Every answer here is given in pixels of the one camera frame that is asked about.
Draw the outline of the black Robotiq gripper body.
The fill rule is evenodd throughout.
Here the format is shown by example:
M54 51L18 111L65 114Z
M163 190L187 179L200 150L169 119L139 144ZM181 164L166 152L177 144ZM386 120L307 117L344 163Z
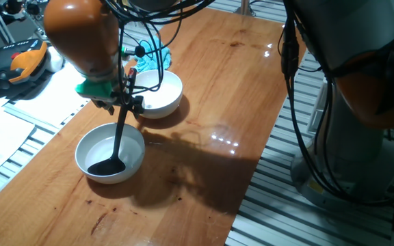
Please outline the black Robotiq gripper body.
M101 98L98 96L91 96L91 101L98 108L110 108L111 106L124 105L128 108L134 108L134 99L129 94L113 94L111 98Z

